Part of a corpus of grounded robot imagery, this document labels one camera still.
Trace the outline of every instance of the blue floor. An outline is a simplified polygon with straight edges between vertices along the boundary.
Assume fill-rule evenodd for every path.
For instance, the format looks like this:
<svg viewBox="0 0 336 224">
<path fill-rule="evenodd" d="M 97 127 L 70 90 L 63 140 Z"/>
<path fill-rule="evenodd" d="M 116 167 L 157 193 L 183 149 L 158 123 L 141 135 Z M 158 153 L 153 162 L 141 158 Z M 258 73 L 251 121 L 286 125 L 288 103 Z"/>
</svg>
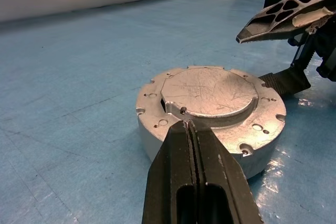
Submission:
<svg viewBox="0 0 336 224">
<path fill-rule="evenodd" d="M 263 0 L 149 0 L 0 25 L 0 223 L 141 223 L 150 160 L 135 100 L 156 74 L 289 66 L 286 41 L 239 45 Z M 336 84 L 307 70 L 249 183 L 265 223 L 335 223 Z"/>
</svg>

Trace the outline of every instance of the bolt hole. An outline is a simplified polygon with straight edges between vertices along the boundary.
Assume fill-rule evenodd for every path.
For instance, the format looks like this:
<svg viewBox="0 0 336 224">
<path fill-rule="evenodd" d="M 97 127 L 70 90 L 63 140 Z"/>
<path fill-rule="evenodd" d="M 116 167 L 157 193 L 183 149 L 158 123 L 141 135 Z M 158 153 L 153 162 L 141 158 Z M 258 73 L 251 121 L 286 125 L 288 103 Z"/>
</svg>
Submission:
<svg viewBox="0 0 336 224">
<path fill-rule="evenodd" d="M 276 114 L 275 116 L 279 121 L 284 122 L 285 121 L 285 116 L 281 114 Z"/>
<path fill-rule="evenodd" d="M 182 107 L 182 108 L 180 109 L 180 113 L 181 113 L 181 115 L 185 115 L 186 110 L 187 110 L 186 107 Z"/>
<path fill-rule="evenodd" d="M 262 97 L 261 100 L 263 100 L 265 102 L 269 102 L 271 99 L 269 99 L 268 97 Z"/>
<path fill-rule="evenodd" d="M 243 154 L 243 157 L 253 154 L 253 148 L 248 144 L 240 144 L 239 148 Z"/>
<path fill-rule="evenodd" d="M 260 124 L 253 124 L 252 127 L 256 130 L 256 131 L 262 131 L 263 127 Z"/>
<path fill-rule="evenodd" d="M 143 113 L 145 113 L 145 109 L 144 108 L 136 108 L 136 112 L 138 115 L 142 115 Z"/>
</svg>

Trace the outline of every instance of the mounting hole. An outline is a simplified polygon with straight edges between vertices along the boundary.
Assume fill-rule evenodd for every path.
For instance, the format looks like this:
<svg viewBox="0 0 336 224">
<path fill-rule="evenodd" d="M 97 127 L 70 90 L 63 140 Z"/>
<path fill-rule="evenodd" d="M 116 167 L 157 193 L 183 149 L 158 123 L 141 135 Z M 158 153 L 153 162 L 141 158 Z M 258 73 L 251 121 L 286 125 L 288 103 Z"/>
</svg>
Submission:
<svg viewBox="0 0 336 224">
<path fill-rule="evenodd" d="M 285 121 L 285 116 L 281 114 L 276 114 L 275 116 L 279 121 L 284 122 Z"/>
<path fill-rule="evenodd" d="M 253 154 L 253 148 L 248 144 L 240 144 L 239 148 L 243 154 L 243 157 Z"/>
<path fill-rule="evenodd" d="M 185 112 L 187 111 L 187 108 L 186 107 L 182 107 L 181 109 L 180 109 L 180 114 L 181 115 L 185 115 Z"/>
<path fill-rule="evenodd" d="M 165 126 L 165 125 L 167 125 L 168 124 L 168 121 L 166 120 L 166 119 L 161 119 L 161 120 L 159 120 L 159 125 L 161 125 L 161 126 Z"/>
<path fill-rule="evenodd" d="M 271 99 L 269 99 L 268 97 L 262 97 L 261 100 L 265 102 L 269 102 Z"/>
<path fill-rule="evenodd" d="M 257 124 L 257 123 L 253 124 L 252 128 L 254 128 L 256 131 L 262 131 L 263 130 L 263 127 L 260 124 Z"/>
<path fill-rule="evenodd" d="M 137 115 L 142 115 L 143 113 L 146 112 L 144 108 L 136 108 Z"/>
</svg>

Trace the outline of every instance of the metal flange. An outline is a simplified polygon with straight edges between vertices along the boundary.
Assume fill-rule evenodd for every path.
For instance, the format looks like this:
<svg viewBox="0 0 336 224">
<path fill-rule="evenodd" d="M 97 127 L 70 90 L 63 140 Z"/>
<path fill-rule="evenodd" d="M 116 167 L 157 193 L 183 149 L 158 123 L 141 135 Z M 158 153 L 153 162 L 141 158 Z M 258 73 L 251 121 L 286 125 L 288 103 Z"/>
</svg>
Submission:
<svg viewBox="0 0 336 224">
<path fill-rule="evenodd" d="M 247 178 L 266 167 L 286 116 L 281 97 L 262 80 L 211 66 L 175 68 L 157 75 L 140 90 L 136 107 L 151 160 L 171 125 L 199 120 L 211 127 Z"/>
</svg>

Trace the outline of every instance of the flat circular top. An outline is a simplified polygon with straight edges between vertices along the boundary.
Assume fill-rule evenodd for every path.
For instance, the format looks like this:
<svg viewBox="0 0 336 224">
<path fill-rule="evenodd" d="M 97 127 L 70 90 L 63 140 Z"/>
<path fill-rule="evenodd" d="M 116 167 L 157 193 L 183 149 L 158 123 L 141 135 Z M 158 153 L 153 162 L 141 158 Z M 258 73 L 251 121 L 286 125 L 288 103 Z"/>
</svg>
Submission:
<svg viewBox="0 0 336 224">
<path fill-rule="evenodd" d="M 227 117 L 242 113 L 258 98 L 245 78 L 214 68 L 186 69 L 165 80 L 161 90 L 165 103 L 186 108 L 194 116 Z"/>
</svg>

